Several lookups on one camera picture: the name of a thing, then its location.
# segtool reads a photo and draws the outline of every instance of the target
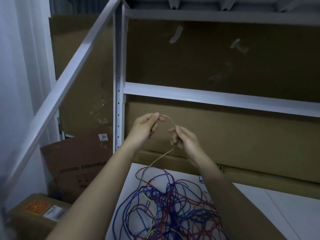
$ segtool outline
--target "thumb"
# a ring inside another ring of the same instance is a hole
[[[160,117],[160,114],[159,114],[158,112],[156,112],[156,113],[154,113],[154,114],[150,117],[150,119],[148,119],[148,121],[147,121],[146,123],[149,125],[150,129],[151,129],[151,128],[155,125],[155,123],[158,121],[159,117]]]
[[[178,135],[178,137],[180,137],[180,139],[184,142],[186,139],[188,139],[188,136],[182,131],[182,129],[180,128],[180,126],[176,126],[176,133]]]

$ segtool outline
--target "person's right hand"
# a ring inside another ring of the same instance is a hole
[[[168,132],[176,132],[172,137],[171,145],[177,145],[180,149],[184,149],[191,161],[198,165],[198,160],[206,154],[201,148],[197,136],[188,129],[178,125],[170,128]]]

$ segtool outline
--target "orange sticker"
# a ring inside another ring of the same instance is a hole
[[[37,216],[41,215],[46,209],[48,209],[50,204],[42,202],[40,200],[33,201],[30,205],[26,207],[26,211],[35,214]]]

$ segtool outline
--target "hand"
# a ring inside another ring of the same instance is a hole
[[[158,112],[147,113],[137,118],[124,142],[138,150],[149,138],[153,138],[153,134],[159,127],[158,121],[165,121],[165,118],[160,116]]]
[[[184,149],[193,164],[197,165],[198,160],[206,155],[198,142],[197,136],[188,129],[177,125],[170,128],[168,132],[176,132],[172,137],[171,145],[177,145],[180,149]]]

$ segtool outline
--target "forearm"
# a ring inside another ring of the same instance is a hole
[[[124,143],[47,239],[104,239],[134,153]]]
[[[199,162],[203,181],[230,239],[286,239],[207,155]]]

